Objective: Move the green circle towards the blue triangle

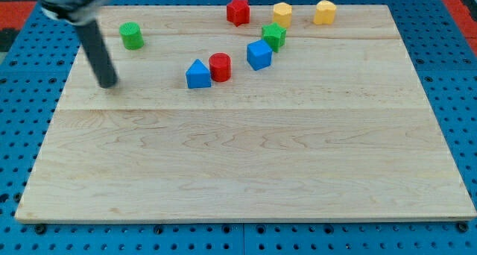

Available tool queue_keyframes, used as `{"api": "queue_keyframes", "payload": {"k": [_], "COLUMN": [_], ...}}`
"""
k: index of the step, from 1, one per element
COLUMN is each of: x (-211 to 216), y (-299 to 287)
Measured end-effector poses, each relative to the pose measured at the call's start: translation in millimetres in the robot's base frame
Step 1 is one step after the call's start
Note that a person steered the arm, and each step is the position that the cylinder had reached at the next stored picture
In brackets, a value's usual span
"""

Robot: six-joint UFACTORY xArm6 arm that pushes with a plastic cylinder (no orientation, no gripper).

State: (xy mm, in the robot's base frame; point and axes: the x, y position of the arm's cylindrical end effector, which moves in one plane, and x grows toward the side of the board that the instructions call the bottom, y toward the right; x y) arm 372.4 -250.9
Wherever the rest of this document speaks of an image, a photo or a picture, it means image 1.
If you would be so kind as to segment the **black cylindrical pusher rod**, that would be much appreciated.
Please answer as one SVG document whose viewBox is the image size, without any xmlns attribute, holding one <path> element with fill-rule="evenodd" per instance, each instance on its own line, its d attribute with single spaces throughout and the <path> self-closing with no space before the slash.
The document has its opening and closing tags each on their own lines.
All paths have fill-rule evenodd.
<svg viewBox="0 0 477 255">
<path fill-rule="evenodd" d="M 104 89 L 115 86 L 118 82 L 118 76 L 113 62 L 110 59 L 98 23 L 92 20 L 85 25 L 76 25 L 75 31 L 83 46 L 83 50 L 94 72 L 98 85 Z"/>
</svg>

